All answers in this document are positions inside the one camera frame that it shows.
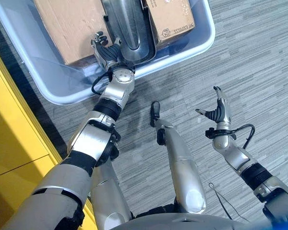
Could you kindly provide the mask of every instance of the robotic hand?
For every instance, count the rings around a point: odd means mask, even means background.
[[[231,112],[227,97],[215,86],[217,108],[213,111],[196,109],[196,111],[216,122],[216,130],[209,128],[206,137],[213,140],[213,148],[221,153],[230,167],[253,190],[254,195],[265,202],[264,214],[272,221],[288,221],[288,187],[273,176],[266,168],[257,162],[245,149],[254,135],[255,128],[246,124],[238,129],[230,130]],[[244,146],[238,147],[235,133],[251,127],[251,133]]]

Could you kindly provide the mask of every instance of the black cable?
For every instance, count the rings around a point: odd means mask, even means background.
[[[234,130],[230,130],[229,132],[226,132],[226,133],[218,133],[218,134],[215,134],[214,137],[218,137],[218,136],[227,136],[227,135],[233,135],[245,128],[248,128],[248,127],[251,127],[251,131],[250,131],[250,134],[249,134],[249,137],[246,138],[246,142],[244,143],[243,145],[243,148],[246,149],[246,147],[248,146],[250,140],[252,139],[253,135],[255,134],[255,126],[252,125],[252,124],[246,124],[246,125],[243,125],[237,129],[234,129]]]
[[[104,73],[103,75],[101,75],[101,76],[99,76],[98,78],[95,79],[95,81],[94,81],[93,84],[92,84],[92,92],[93,92],[93,93],[98,94],[98,95],[101,95],[101,92],[95,91],[94,87],[97,85],[97,83],[98,83],[101,79],[103,79],[103,78],[106,77],[106,76],[107,76],[108,78],[110,78],[110,77],[109,77],[109,73],[106,72],[106,73]]]
[[[233,207],[233,205],[232,205],[231,203],[229,203],[229,201],[226,200],[225,197],[223,197],[223,196],[215,189],[215,187],[214,187],[215,185],[214,185],[212,182],[209,182],[208,185],[209,185],[209,187],[210,187],[212,190],[214,190],[214,192],[216,193],[216,196],[217,196],[217,198],[218,198],[218,200],[219,200],[222,208],[223,208],[224,211],[226,212],[226,215],[228,216],[229,219],[232,219],[232,217],[231,217],[230,214],[227,212],[227,210],[226,210],[226,208],[224,207],[224,205],[223,205],[220,197],[222,197],[222,198],[235,210],[235,212],[238,214],[239,217],[241,217],[242,219],[246,220],[247,222],[250,222],[248,219],[246,219],[246,218],[244,218],[243,216],[241,216],[241,215],[239,214],[239,212]]]

